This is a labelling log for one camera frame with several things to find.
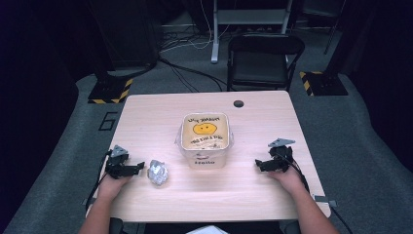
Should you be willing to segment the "black stand base striped tape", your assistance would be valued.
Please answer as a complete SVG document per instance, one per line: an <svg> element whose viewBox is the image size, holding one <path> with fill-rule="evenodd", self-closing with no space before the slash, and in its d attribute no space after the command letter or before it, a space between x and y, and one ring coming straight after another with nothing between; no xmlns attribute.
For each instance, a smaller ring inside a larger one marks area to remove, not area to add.
<svg viewBox="0 0 413 234"><path fill-rule="evenodd" d="M319 71L301 71L299 75L308 96L346 96L348 94L337 76L328 76Z"/></svg>
<svg viewBox="0 0 413 234"><path fill-rule="evenodd" d="M88 103L105 104L123 102L130 90L132 79L97 82L88 96Z"/></svg>

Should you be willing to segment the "person's left hand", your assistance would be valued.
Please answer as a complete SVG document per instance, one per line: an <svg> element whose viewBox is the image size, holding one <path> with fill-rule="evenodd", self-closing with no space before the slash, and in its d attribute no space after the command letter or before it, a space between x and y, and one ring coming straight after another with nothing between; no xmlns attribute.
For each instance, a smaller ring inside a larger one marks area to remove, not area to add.
<svg viewBox="0 0 413 234"><path fill-rule="evenodd" d="M107 203L112 202L117 197L122 187L130 180L130 176L113 178L111 175L106 175L99 185L96 198L97 201L104 201Z"/></svg>

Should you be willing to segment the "person's right hand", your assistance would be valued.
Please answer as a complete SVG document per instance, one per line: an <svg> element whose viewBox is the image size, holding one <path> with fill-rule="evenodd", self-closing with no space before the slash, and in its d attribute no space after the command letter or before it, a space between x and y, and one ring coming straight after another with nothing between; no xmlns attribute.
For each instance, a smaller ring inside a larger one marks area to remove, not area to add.
<svg viewBox="0 0 413 234"><path fill-rule="evenodd" d="M286 172L268 172L268 176L276 179L293 197L307 193L301 176L292 168L289 168Z"/></svg>

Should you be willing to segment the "grey table edge clamp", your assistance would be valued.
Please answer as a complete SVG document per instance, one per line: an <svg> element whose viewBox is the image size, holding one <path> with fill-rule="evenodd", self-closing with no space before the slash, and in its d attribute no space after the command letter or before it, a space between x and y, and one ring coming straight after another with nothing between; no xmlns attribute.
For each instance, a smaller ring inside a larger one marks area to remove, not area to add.
<svg viewBox="0 0 413 234"><path fill-rule="evenodd" d="M338 206L338 203L335 200L331 200L327 196L314 195L313 197L314 197L314 200L318 203L325 203L332 208L335 208Z"/></svg>

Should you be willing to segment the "foil ball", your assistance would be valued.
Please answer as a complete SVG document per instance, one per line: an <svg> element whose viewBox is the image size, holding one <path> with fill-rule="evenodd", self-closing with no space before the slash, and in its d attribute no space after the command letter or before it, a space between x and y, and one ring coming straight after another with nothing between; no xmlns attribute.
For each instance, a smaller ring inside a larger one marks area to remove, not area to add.
<svg viewBox="0 0 413 234"><path fill-rule="evenodd" d="M155 185L163 185L169 178L169 171L164 162L152 160L147 170L147 177Z"/></svg>

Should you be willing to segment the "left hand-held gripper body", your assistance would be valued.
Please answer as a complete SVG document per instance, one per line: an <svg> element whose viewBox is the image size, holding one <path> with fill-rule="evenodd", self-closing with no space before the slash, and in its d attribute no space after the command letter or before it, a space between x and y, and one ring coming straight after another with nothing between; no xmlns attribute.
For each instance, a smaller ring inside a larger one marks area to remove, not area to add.
<svg viewBox="0 0 413 234"><path fill-rule="evenodd" d="M134 175L134 168L125 165L125 162L129 159L129 152L125 148L115 145L113 149L108 151L108 154L105 171L110 176L118 179L120 177Z"/></svg>

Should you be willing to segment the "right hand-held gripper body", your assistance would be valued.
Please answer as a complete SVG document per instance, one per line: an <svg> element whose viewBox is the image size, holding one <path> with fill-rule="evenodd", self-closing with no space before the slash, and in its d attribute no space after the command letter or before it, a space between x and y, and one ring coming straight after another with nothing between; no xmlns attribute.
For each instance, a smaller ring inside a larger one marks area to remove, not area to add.
<svg viewBox="0 0 413 234"><path fill-rule="evenodd" d="M269 154L273 158L275 171L282 170L286 172L294 162L291 148L292 143L294 143L292 139L277 138L268 144L270 147Z"/></svg>

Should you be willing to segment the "white paper sheet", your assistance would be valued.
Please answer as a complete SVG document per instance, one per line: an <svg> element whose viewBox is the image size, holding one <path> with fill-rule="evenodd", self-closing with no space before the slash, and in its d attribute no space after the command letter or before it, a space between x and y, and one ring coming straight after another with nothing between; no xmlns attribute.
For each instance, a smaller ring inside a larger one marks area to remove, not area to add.
<svg viewBox="0 0 413 234"><path fill-rule="evenodd" d="M208 226L200 227L190 232L187 232L186 234L229 234L229 233L220 229L219 227L215 225L208 225Z"/></svg>

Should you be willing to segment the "black folding chair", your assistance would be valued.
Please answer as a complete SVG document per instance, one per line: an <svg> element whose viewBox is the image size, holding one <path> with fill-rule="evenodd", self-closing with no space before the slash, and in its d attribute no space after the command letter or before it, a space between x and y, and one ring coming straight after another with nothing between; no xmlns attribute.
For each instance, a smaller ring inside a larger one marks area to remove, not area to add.
<svg viewBox="0 0 413 234"><path fill-rule="evenodd" d="M297 61L305 50L302 39L288 34L243 34L228 44L227 91L234 86L289 91Z"/></svg>

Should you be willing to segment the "white bin with plastic liner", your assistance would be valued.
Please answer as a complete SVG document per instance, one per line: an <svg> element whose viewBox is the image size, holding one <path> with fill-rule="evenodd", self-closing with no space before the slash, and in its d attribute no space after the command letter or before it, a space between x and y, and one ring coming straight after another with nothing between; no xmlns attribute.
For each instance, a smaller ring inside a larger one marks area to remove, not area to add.
<svg viewBox="0 0 413 234"><path fill-rule="evenodd" d="M234 135L225 113L189 113L183 117L175 143L191 169L214 170L226 165Z"/></svg>

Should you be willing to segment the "white metal desk frame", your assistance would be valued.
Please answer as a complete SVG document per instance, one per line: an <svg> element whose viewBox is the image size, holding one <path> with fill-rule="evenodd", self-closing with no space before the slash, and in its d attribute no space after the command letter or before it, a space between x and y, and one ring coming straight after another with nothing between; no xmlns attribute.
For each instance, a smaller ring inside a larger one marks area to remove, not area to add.
<svg viewBox="0 0 413 234"><path fill-rule="evenodd" d="M285 34L293 0L286 0L285 6L279 9L246 9L219 10L218 0L213 0L213 41L211 63L218 63L219 32L218 26L224 25L279 25Z"/></svg>

